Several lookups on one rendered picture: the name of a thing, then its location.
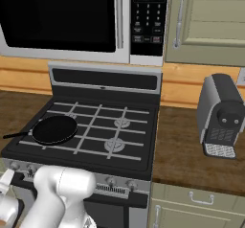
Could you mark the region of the green wall cupboard door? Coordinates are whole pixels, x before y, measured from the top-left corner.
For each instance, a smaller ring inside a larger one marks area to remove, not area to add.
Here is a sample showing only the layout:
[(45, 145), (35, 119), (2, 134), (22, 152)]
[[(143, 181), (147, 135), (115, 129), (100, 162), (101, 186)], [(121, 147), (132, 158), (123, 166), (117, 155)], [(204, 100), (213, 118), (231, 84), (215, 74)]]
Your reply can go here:
[(166, 62), (245, 67), (245, 0), (185, 0), (174, 49), (179, 5), (169, 0)]

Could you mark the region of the black and silver stove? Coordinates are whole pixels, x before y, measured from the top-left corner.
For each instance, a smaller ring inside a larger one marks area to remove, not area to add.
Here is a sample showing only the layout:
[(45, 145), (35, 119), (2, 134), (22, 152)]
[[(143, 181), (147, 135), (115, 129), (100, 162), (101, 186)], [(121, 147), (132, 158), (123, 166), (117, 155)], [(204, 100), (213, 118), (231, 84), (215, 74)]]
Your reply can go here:
[[(15, 172), (33, 182), (27, 166), (83, 169), (96, 176), (94, 194), (128, 199), (145, 194), (147, 206), (133, 208), (83, 201), (98, 228), (146, 228), (159, 111), (162, 72), (158, 68), (51, 61), (48, 64), (52, 98), (26, 124), (32, 130), (51, 116), (70, 116), (78, 124), (69, 141), (54, 146), (38, 144), (32, 135), (13, 138), (2, 150), (4, 165), (16, 162)], [(106, 178), (117, 184), (110, 187)], [(126, 182), (134, 180), (131, 191)], [(29, 190), (12, 186), (26, 212), (35, 199)]]

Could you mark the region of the black microwave door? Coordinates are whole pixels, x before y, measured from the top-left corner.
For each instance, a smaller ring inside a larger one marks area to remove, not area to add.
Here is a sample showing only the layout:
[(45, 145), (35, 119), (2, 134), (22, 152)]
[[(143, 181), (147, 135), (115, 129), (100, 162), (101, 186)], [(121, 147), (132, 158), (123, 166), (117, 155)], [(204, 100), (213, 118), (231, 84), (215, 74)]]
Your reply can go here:
[(0, 0), (0, 55), (127, 63), (130, 0), (122, 0), (122, 49), (116, 8), (116, 0)]

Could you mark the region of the green base cupboard door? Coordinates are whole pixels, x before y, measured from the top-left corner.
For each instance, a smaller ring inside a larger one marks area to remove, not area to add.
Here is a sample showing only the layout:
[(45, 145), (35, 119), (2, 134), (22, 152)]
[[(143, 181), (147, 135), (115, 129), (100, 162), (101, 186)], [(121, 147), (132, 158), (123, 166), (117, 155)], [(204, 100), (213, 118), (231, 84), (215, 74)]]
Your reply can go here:
[(159, 228), (245, 228), (245, 217), (217, 211), (169, 204), (152, 198), (148, 228), (153, 228), (155, 206), (161, 206)]

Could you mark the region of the green drawer front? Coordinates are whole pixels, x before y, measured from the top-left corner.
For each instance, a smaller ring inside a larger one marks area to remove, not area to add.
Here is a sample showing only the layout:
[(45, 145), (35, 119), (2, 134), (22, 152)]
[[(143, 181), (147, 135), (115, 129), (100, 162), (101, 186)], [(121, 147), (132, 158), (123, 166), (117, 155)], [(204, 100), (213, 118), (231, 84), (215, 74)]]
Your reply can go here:
[(151, 197), (169, 204), (196, 207), (245, 217), (245, 197), (152, 183)]

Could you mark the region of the silver microwave oven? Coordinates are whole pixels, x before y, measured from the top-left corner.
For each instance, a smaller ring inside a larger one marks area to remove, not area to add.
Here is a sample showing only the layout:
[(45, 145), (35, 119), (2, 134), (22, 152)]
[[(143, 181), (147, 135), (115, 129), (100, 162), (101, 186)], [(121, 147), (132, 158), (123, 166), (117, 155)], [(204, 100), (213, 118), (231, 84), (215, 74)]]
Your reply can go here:
[(167, 0), (130, 0), (129, 64), (163, 63)]

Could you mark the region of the black frying pan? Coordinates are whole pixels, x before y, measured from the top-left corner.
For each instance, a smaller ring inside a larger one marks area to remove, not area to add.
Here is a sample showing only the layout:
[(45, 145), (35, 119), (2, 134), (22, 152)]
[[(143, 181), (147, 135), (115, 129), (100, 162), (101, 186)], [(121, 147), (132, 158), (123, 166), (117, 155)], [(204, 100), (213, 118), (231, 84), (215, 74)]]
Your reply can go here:
[(39, 121), (32, 130), (4, 135), (4, 139), (32, 135), (43, 146), (54, 146), (69, 141), (78, 130), (76, 120), (70, 116), (51, 116)]

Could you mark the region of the white wall socket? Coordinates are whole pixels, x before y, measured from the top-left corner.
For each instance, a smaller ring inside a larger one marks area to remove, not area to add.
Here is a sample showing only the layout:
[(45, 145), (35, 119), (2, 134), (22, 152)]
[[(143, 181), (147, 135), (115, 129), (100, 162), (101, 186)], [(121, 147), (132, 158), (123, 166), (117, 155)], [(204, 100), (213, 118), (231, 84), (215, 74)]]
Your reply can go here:
[(245, 86), (245, 67), (240, 68), (236, 84), (240, 86)]

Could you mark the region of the grey and black coffee machine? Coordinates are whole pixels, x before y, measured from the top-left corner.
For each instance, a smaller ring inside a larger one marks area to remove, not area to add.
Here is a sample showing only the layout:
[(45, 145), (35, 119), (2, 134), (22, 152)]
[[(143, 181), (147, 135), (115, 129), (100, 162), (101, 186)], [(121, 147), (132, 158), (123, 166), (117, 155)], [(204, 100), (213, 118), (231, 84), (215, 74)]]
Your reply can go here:
[(245, 102), (229, 75), (205, 77), (196, 121), (206, 156), (235, 159), (234, 145), (245, 128)]

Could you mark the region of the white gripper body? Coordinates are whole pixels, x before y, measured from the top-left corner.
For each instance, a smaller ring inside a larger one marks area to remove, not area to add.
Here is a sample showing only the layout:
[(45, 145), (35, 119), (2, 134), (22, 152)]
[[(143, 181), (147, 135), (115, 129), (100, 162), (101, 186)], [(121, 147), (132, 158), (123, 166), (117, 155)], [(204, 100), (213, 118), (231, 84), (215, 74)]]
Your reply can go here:
[(10, 188), (11, 181), (14, 177), (14, 170), (7, 169), (0, 177), (0, 192), (6, 194)]

